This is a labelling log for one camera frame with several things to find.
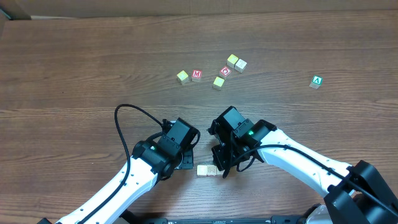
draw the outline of block on table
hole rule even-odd
[[[225,171],[225,170],[219,171],[219,170],[217,169],[217,175],[223,175],[223,174],[224,174],[224,171]]]
[[[226,64],[227,64],[229,67],[234,68],[235,63],[236,63],[237,61],[238,61],[238,57],[235,56],[235,55],[233,55],[233,54],[231,54],[231,55],[229,56],[229,58],[227,59]]]
[[[207,177],[207,165],[198,165],[197,168],[198,177]]]
[[[217,175],[217,166],[207,165],[207,176],[216,176]]]
[[[182,70],[180,73],[177,74],[177,80],[181,83],[181,84],[186,84],[187,82],[189,82],[189,76],[188,74]]]
[[[312,87],[314,89],[318,89],[322,85],[322,81],[323,81],[322,77],[314,75],[312,77],[312,81],[310,83],[310,87]]]
[[[220,77],[227,79],[229,77],[229,75],[231,74],[231,69],[229,69],[227,66],[224,66],[221,70],[220,70]]]
[[[200,79],[201,79],[201,70],[194,70],[192,72],[192,81],[200,82]]]
[[[238,62],[236,62],[235,64],[235,70],[242,73],[243,70],[246,68],[246,66],[248,65],[248,63],[246,63],[244,60],[239,59]]]
[[[221,90],[221,87],[223,86],[225,80],[220,78],[220,77],[216,77],[216,80],[214,80],[213,82],[213,88],[215,88],[216,90]]]

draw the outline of wire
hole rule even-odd
[[[119,133],[119,136],[120,136],[120,140],[122,141],[122,144],[123,144],[123,147],[124,147],[124,152],[126,153],[126,157],[127,157],[126,174],[124,175],[124,178],[120,182],[119,186],[111,193],[111,195],[108,198],[106,198],[100,205],[98,205],[92,212],[90,212],[84,219],[82,219],[79,222],[79,224],[83,224],[84,222],[89,220],[96,212],[98,212],[102,207],[104,207],[104,205],[106,205],[119,192],[119,190],[126,183],[126,180],[129,177],[130,163],[131,163],[131,161],[130,161],[130,153],[129,153],[129,149],[127,148],[127,144],[126,144],[126,141],[124,140],[122,131],[121,131],[120,126],[119,126],[119,121],[118,121],[118,111],[122,107],[131,107],[131,108],[137,109],[137,110],[143,112],[148,117],[152,118],[154,121],[156,121],[156,123],[158,123],[160,125],[160,127],[162,127],[162,123],[160,123],[156,118],[154,118],[152,115],[150,115],[148,112],[144,111],[143,109],[139,108],[138,106],[134,106],[134,105],[130,105],[130,104],[121,104],[118,107],[116,107],[116,109],[114,111],[114,122],[116,124],[116,129],[118,130],[118,133]]]
[[[398,213],[396,211],[394,211],[393,209],[389,208],[387,205],[382,203],[379,199],[377,199],[375,196],[371,195],[369,192],[364,190],[362,187],[360,187],[357,184],[355,184],[354,182],[350,181],[349,178],[337,173],[332,168],[322,164],[321,162],[319,162],[318,160],[314,159],[310,155],[308,155],[305,152],[302,152],[301,150],[296,149],[296,148],[294,148],[292,146],[280,145],[280,144],[268,144],[268,145],[259,146],[259,147],[255,148],[255,149],[250,149],[250,150],[246,151],[245,153],[241,154],[240,156],[238,156],[238,158],[236,158],[234,160],[234,162],[232,164],[234,164],[235,162],[238,162],[246,154],[252,153],[252,152],[254,152],[256,150],[259,150],[259,149],[265,149],[265,148],[271,148],[271,147],[279,147],[279,148],[284,148],[284,149],[290,149],[291,151],[299,153],[300,155],[302,155],[302,156],[306,157],[307,159],[311,160],[312,162],[314,162],[316,165],[324,168],[329,173],[331,173],[331,174],[335,175],[336,177],[340,178],[342,181],[346,182],[348,185],[350,185],[356,191],[361,192],[365,196],[369,197],[374,203],[380,205],[382,208],[384,208],[387,211],[391,212],[394,216],[396,216],[398,218]]]
[[[234,134],[233,131],[231,131],[231,134],[230,134],[230,136],[229,136],[229,141],[231,142],[231,148],[229,149],[229,151],[231,152],[231,157],[229,158],[228,167],[227,167],[227,168],[225,169],[225,171],[224,171],[223,179],[225,179],[225,178],[228,176],[229,171],[231,170],[232,165],[233,165],[232,159],[233,159],[233,156],[234,156],[234,150],[233,150],[232,143],[233,143],[235,146],[237,146],[233,134]]]
[[[250,163],[249,163],[245,168],[243,168],[243,170],[239,170],[239,165],[240,165],[240,163],[238,163],[238,164],[236,165],[236,171],[238,171],[238,172],[243,172],[243,171],[247,170],[249,167],[251,167],[251,166],[253,165],[253,162],[254,162],[255,159],[256,159],[256,158],[253,157],[253,158],[251,159]]]

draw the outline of wall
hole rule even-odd
[[[398,0],[2,0],[30,16],[111,17],[398,9]]]

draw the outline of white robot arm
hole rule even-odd
[[[355,166],[322,156],[295,142],[267,121],[253,124],[230,106],[208,129],[220,142],[213,147],[213,162],[219,170],[246,170],[255,159],[292,174],[320,194],[326,206],[313,211],[306,223],[397,223],[398,199],[371,164]],[[239,164],[251,158],[239,170]],[[352,198],[354,191],[359,197]]]
[[[137,198],[148,192],[157,182],[157,175],[150,170],[152,167],[142,159],[130,158],[131,168],[129,177],[124,186],[117,194],[96,212],[87,224],[110,224],[113,223],[125,209],[130,206]],[[127,163],[109,181],[101,190],[99,190],[92,198],[76,209],[71,214],[61,218],[57,223],[75,224],[84,219],[91,211],[93,211],[100,203],[102,203],[111,193],[118,187],[123,180],[127,170]]]
[[[295,142],[280,129],[271,131],[264,138],[261,139],[261,145],[268,144],[281,144],[292,146],[308,154],[309,156],[313,157],[324,165],[333,168],[337,173],[343,176],[346,176],[349,173],[347,167],[350,167],[350,164],[335,161],[319,153],[316,153],[313,150]],[[322,197],[326,196],[329,193],[328,187],[330,185],[338,185],[341,182],[341,179],[334,175],[331,175],[328,171],[322,169],[321,167],[314,164],[312,161],[298,154],[297,152],[286,150],[280,147],[264,148],[259,149],[258,151],[260,157],[266,163],[277,166],[292,174],[294,177],[298,178],[299,180],[310,186],[312,189],[314,189]]]
[[[118,123],[118,110],[122,107],[137,109],[162,127],[162,132],[139,141],[130,157],[127,144]],[[99,192],[71,214],[61,218],[59,224],[113,223],[142,194],[148,192],[160,180],[171,177],[174,169],[193,167],[193,148],[200,139],[200,132],[178,118],[163,120],[163,124],[141,108],[122,104],[114,112],[116,128],[127,155],[127,162]]]

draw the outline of toy block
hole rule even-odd
[[[217,166],[207,165],[207,176],[216,176],[217,175]]]
[[[226,79],[231,74],[231,72],[231,69],[229,69],[227,66],[224,66],[220,70],[220,77]]]
[[[182,70],[180,73],[177,74],[177,80],[181,83],[181,84],[186,84],[187,82],[189,82],[189,76],[188,74]]]
[[[217,175],[223,175],[223,174],[224,174],[224,171],[225,171],[225,170],[219,171],[219,170],[217,169]]]
[[[242,73],[247,65],[248,64],[244,60],[239,59],[238,62],[236,62],[236,64],[235,64],[235,70]]]
[[[200,82],[200,79],[201,79],[201,70],[194,70],[192,72],[192,81]]]
[[[310,87],[314,89],[318,89],[322,85],[323,78],[314,75],[312,78],[312,82],[310,83]]]
[[[214,80],[213,82],[213,88],[215,88],[216,90],[221,90],[221,87],[223,86],[225,80],[220,78],[220,77],[216,77],[216,80]]]
[[[197,174],[198,174],[198,177],[206,177],[207,176],[207,166],[206,165],[198,165]]]
[[[233,54],[231,54],[231,55],[229,56],[229,58],[227,59],[226,64],[227,64],[229,67],[234,68],[235,63],[236,63],[237,61],[238,61],[238,57],[235,56],[235,55],[233,55]]]

